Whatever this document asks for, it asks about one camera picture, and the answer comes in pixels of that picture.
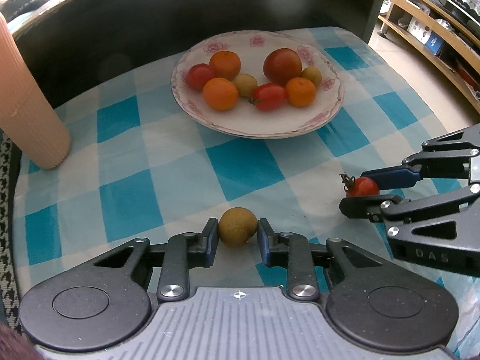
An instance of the yellow-green fruit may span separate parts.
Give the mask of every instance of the yellow-green fruit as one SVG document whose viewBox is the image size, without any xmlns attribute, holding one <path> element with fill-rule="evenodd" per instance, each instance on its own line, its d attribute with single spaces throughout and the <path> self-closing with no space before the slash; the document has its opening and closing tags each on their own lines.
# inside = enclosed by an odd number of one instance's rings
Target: yellow-green fruit
<svg viewBox="0 0 480 360">
<path fill-rule="evenodd" d="M 300 77 L 310 80 L 315 88 L 318 88 L 322 83 L 322 73 L 315 66 L 309 66 L 303 69 Z"/>
<path fill-rule="evenodd" d="M 250 74 L 239 74 L 233 80 L 233 83 L 237 87 L 238 94 L 242 97 L 251 97 L 251 94 L 258 86 L 257 80 Z"/>
<path fill-rule="evenodd" d="M 218 237 L 229 248 L 250 243 L 257 232 L 257 218 L 246 208 L 234 207 L 225 211 L 218 223 Z"/>
</svg>

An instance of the gray ribbed panel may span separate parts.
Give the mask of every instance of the gray ribbed panel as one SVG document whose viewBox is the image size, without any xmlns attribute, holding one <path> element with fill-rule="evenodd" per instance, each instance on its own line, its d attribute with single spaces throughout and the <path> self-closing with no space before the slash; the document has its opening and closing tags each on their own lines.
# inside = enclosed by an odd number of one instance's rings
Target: gray ribbed panel
<svg viewBox="0 0 480 360">
<path fill-rule="evenodd" d="M 441 349 L 391 356 L 340 337 L 313 304 L 293 302 L 276 287 L 199 288 L 183 302 L 164 303 L 136 337 L 82 355 L 39 349 L 50 360 L 448 360 Z"/>
</svg>

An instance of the tablecloth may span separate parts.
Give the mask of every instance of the tablecloth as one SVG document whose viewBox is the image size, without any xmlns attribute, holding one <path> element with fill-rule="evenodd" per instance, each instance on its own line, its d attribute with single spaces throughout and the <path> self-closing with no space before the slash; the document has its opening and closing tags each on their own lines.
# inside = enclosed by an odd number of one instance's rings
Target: tablecloth
<svg viewBox="0 0 480 360">
<path fill-rule="evenodd" d="M 446 131 L 431 109 L 361 39 L 340 28 L 287 31 L 319 48 L 339 70 L 345 101 L 319 130 L 289 139 L 241 139 L 209 130 L 175 102 L 171 72 L 180 54 L 92 88 L 57 109 L 73 139 L 53 170 L 22 156 L 15 193 L 14 258 L 22 293 L 134 237 L 152 243 L 200 232 L 234 206 L 267 218 L 276 232 L 314 242 L 341 237 L 389 258 L 383 225 L 349 220 L 339 174 L 399 164 L 421 142 Z M 424 180 L 395 193 L 411 198 L 459 188 Z M 474 278 L 398 262 L 445 286 L 461 318 L 449 347 L 459 357 L 480 351 Z M 155 271 L 150 290 L 155 290 Z M 285 284 L 283 268 L 265 268 L 254 241 L 219 245 L 213 267 L 190 272 L 193 286 Z M 325 281 L 319 276 L 322 290 Z"/>
</svg>

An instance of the tomato stem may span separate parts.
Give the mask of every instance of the tomato stem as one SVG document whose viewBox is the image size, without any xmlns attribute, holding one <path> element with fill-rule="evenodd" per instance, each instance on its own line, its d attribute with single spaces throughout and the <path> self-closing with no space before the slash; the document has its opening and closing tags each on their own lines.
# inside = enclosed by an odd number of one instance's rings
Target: tomato stem
<svg viewBox="0 0 480 360">
<path fill-rule="evenodd" d="M 342 178 L 342 183 L 344 184 L 343 189 L 345 190 L 345 192 L 354 188 L 355 176 L 350 177 L 346 173 L 340 173 L 340 177 Z"/>
</svg>

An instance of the plate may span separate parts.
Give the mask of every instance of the plate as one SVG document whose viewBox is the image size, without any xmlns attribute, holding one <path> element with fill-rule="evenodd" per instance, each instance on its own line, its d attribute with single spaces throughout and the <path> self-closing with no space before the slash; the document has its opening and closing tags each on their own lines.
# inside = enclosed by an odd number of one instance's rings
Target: plate
<svg viewBox="0 0 480 360">
<path fill-rule="evenodd" d="M 185 76 L 193 65 L 208 63 L 217 51 L 230 50 L 240 57 L 241 73 L 254 76 L 258 85 L 265 84 L 268 80 L 263 75 L 263 62 L 272 51 L 282 47 L 297 52 L 302 68 L 315 66 L 322 73 L 317 96 L 308 107 L 285 104 L 276 110 L 262 112 L 241 97 L 232 109 L 216 111 L 203 100 L 200 92 L 185 83 Z M 180 107 L 202 125 L 222 133 L 258 139 L 288 138 L 314 131 L 335 117 L 344 96 L 338 72 L 320 51 L 301 39 L 267 31 L 228 32 L 198 43 L 173 69 L 172 92 Z"/>
</svg>

